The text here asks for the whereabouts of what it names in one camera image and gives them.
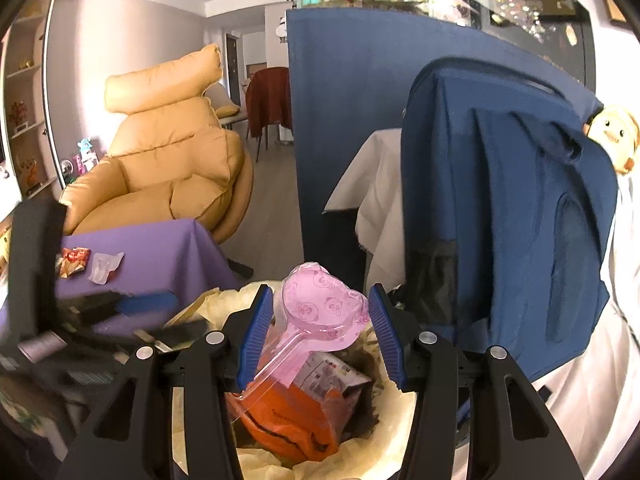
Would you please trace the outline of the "orange snack bag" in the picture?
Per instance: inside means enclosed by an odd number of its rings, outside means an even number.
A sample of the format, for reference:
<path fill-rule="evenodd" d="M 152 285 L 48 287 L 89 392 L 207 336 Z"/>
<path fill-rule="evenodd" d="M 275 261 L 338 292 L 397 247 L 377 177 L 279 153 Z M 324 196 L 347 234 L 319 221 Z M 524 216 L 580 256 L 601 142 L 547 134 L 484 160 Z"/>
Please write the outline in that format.
<path fill-rule="evenodd" d="M 232 419 L 242 422 L 257 444 L 296 465 L 335 454 L 356 413 L 369 379 L 346 384 L 314 379 L 285 387 L 269 379 L 242 396 L 229 393 Z"/>

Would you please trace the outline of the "red paper trash bucket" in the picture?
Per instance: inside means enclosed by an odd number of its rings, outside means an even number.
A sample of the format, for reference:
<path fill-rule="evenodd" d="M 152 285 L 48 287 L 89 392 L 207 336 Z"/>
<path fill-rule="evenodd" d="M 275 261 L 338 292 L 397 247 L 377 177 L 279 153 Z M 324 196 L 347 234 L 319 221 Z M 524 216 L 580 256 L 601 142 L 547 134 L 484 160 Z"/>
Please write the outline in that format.
<path fill-rule="evenodd" d="M 227 401 L 247 479 L 386 479 L 416 407 L 388 378 L 370 324 L 345 350 L 311 353 L 291 385 L 269 376 Z"/>

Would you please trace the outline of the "yellow plush toy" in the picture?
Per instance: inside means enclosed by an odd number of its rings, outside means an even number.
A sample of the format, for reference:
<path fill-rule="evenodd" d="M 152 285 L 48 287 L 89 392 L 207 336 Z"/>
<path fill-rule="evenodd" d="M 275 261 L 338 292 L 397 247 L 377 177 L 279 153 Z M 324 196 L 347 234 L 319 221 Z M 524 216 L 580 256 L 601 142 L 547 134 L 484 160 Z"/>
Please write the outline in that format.
<path fill-rule="evenodd" d="M 639 147 L 639 124 L 626 110 L 605 108 L 585 125 L 589 139 L 601 145 L 618 174 L 629 174 Z"/>

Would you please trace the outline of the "dark red draped chair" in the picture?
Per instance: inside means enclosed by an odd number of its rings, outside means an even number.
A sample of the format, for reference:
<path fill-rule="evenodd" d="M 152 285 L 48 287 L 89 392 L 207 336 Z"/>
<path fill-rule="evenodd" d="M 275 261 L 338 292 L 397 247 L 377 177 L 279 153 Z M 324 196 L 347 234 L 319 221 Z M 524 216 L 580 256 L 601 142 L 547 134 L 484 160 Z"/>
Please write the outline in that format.
<path fill-rule="evenodd" d="M 248 132 L 254 139 L 270 125 L 293 129 L 290 72 L 287 67 L 258 70 L 246 90 Z"/>

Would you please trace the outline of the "white cloth on furniture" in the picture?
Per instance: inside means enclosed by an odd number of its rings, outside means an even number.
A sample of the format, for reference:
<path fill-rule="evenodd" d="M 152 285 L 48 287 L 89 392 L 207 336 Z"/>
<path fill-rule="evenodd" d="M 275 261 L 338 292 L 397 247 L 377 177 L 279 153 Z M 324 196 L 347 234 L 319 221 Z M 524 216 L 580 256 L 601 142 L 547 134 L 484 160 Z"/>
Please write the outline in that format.
<path fill-rule="evenodd" d="M 392 290 L 406 280 L 400 137 L 398 128 L 372 133 L 324 206 L 326 212 L 357 213 L 355 234 L 366 253 L 365 289 L 378 283 Z"/>

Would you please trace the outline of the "pink plastic panda packaging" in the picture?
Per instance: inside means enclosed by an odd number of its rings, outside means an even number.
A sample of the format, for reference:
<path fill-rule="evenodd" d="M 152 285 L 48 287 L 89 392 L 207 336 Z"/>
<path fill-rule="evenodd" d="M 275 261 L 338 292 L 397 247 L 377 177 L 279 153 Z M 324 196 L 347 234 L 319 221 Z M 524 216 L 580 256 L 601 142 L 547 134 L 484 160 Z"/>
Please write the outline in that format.
<path fill-rule="evenodd" d="M 368 300 L 361 292 L 319 263 L 296 266 L 274 295 L 273 326 L 257 373 L 239 394 L 250 393 L 269 379 L 292 385 L 310 356 L 347 349 L 369 323 Z"/>

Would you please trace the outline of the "purple tablecloth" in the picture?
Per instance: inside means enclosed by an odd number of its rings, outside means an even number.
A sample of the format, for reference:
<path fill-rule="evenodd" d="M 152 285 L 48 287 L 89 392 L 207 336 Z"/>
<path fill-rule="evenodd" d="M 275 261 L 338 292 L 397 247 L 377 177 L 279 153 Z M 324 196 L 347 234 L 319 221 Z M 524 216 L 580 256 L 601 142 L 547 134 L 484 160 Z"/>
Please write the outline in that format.
<path fill-rule="evenodd" d="M 238 279 L 209 232 L 190 219 L 135 224 L 70 235 L 64 248 L 82 247 L 97 254 L 123 254 L 117 270 L 104 285 L 82 271 L 56 282 L 58 299 L 119 292 L 128 297 L 170 292 L 173 300 L 128 300 L 117 314 L 91 327 L 107 337 L 131 338 L 136 330 L 154 330 L 209 289 L 236 289 Z"/>

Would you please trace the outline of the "wooden wall shelf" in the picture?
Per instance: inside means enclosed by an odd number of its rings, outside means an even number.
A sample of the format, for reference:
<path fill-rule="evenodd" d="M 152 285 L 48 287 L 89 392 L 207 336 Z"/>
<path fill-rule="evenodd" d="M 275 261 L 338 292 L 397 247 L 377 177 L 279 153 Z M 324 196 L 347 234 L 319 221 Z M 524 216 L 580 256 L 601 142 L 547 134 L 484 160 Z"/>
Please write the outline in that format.
<path fill-rule="evenodd" d="M 57 198 L 64 188 L 46 88 L 54 2 L 26 0 L 1 41 L 2 168 L 19 200 Z"/>

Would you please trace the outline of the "red small snack packet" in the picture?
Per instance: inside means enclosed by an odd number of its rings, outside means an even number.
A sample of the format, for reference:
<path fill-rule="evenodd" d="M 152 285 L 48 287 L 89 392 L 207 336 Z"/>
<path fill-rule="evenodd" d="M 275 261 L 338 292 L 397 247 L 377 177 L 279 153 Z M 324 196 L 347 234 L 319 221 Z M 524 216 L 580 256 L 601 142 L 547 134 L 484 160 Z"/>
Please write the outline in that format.
<path fill-rule="evenodd" d="M 58 276 L 66 280 L 74 274 L 84 272 L 90 256 L 90 248 L 62 248 L 61 255 L 58 257 Z"/>

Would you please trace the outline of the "colourful toy boxes pile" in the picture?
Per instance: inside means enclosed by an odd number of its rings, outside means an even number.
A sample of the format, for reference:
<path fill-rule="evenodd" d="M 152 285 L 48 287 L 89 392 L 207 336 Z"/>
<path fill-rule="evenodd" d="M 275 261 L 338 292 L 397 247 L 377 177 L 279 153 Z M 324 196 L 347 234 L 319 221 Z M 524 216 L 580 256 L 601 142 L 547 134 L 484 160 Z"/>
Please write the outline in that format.
<path fill-rule="evenodd" d="M 61 169 L 65 184 L 71 184 L 99 163 L 99 154 L 89 139 L 77 142 L 78 153 L 70 159 L 63 159 Z"/>

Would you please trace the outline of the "blue cloth covered cabinet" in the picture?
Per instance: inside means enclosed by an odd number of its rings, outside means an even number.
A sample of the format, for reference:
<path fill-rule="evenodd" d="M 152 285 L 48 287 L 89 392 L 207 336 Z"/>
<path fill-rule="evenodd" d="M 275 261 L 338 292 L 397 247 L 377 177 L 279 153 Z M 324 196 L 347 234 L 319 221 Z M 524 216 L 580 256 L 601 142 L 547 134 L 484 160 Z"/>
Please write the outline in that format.
<path fill-rule="evenodd" d="M 291 10 L 286 24 L 304 256 L 352 288 L 362 287 L 366 264 L 356 217 L 324 206 L 370 134 L 400 127 L 414 78 L 429 62 L 472 58 L 514 68 L 557 88 L 584 119 L 602 107 L 564 70 L 474 28 L 349 8 Z"/>

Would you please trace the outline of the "blue backpack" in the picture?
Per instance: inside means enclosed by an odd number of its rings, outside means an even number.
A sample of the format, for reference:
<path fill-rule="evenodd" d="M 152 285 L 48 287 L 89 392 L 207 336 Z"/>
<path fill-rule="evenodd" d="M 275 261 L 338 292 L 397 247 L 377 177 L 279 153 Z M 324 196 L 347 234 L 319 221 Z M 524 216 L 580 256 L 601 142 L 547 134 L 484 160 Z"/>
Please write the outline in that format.
<path fill-rule="evenodd" d="M 501 346 L 529 379 L 585 351 L 608 301 L 608 155 L 567 92 L 441 58 L 411 86 L 400 135 L 401 299 L 456 347 Z"/>

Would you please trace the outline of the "clear crumpled plastic wrapper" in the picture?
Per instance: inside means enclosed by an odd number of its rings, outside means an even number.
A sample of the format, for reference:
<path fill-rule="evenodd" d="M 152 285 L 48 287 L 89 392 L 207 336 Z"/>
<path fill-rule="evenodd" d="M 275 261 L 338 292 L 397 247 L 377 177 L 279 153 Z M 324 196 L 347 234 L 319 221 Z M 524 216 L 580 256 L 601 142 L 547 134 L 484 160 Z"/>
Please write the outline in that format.
<path fill-rule="evenodd" d="M 124 255 L 123 252 L 119 252 L 116 255 L 96 252 L 92 257 L 91 271 L 88 280 L 96 285 L 105 285 L 110 275 L 119 268 Z"/>

